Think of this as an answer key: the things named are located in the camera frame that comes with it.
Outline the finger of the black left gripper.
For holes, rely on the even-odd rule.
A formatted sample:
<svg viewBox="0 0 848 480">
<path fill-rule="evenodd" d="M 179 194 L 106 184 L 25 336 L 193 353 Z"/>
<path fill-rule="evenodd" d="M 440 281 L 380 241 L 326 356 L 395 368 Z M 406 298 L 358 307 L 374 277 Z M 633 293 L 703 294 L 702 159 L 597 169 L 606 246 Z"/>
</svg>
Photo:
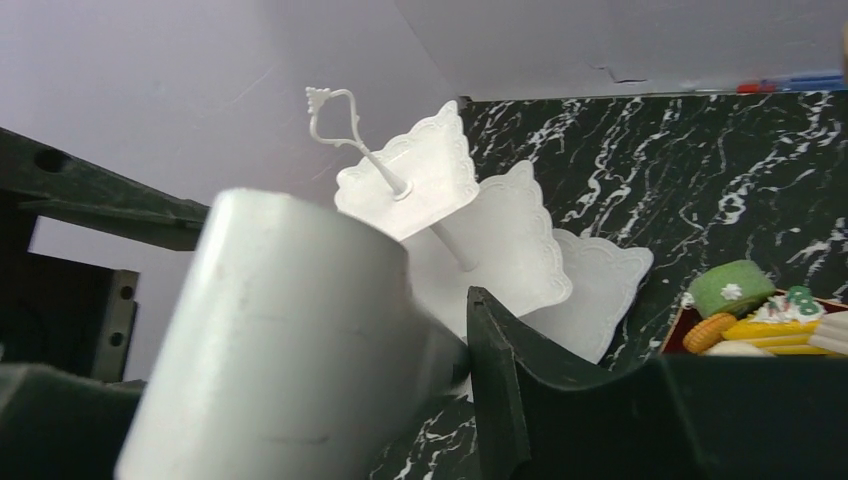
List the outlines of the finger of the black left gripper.
<svg viewBox="0 0 848 480">
<path fill-rule="evenodd" d="M 185 149 L 167 153 L 156 145 L 139 144 L 135 135 L 122 139 L 116 132 L 107 132 L 104 137 L 92 131 L 48 134 L 29 128 L 19 132 L 46 150 L 64 151 L 178 198 L 205 204 L 211 201 L 211 177 L 204 172 L 200 159 L 183 156 Z M 34 250 L 140 273 L 136 297 L 140 318 L 128 349 L 124 378 L 149 378 L 191 255 L 53 219 L 39 222 Z"/>
</svg>

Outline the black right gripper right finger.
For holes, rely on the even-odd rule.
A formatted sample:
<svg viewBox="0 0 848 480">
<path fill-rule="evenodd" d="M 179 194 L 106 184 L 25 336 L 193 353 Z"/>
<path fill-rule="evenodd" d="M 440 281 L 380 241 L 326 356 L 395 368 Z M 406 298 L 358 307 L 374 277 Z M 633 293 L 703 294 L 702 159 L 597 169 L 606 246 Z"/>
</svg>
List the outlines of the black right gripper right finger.
<svg viewBox="0 0 848 480">
<path fill-rule="evenodd" d="M 660 355 L 622 373 L 472 287 L 467 333 L 485 479 L 843 479 L 843 358 Z"/>
</svg>

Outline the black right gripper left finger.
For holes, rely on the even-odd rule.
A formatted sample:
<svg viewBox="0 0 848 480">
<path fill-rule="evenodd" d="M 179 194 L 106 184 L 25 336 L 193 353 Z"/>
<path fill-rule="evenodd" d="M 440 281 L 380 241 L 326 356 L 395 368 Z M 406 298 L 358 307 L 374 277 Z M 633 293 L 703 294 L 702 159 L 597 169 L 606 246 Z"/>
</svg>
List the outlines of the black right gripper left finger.
<svg viewBox="0 0 848 480">
<path fill-rule="evenodd" d="M 146 382 L 1 366 L 1 477 L 111 479 Z"/>
</svg>

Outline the metal serving tongs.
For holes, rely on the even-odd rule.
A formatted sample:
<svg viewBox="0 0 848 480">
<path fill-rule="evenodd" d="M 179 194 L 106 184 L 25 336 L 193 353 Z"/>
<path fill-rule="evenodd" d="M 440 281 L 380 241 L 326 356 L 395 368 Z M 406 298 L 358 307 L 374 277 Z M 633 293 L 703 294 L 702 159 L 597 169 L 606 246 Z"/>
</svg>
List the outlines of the metal serving tongs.
<svg viewBox="0 0 848 480">
<path fill-rule="evenodd" d="M 115 467 L 119 479 L 362 479 L 466 345 L 405 248 L 283 193 L 219 193 Z"/>
</svg>

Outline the white three-tier cake stand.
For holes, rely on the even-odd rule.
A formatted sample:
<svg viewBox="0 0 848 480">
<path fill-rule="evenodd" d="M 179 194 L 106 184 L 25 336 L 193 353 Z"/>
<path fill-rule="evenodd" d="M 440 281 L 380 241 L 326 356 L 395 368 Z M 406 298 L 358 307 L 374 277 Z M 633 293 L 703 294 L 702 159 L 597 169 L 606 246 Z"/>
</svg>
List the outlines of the white three-tier cake stand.
<svg viewBox="0 0 848 480">
<path fill-rule="evenodd" d="M 331 145 L 361 154 L 337 175 L 336 208 L 403 244 L 416 299 L 456 335 L 477 286 L 577 356 L 605 356 L 650 250 L 555 228 L 529 161 L 478 180 L 455 101 L 378 150 L 358 130 Z"/>
</svg>

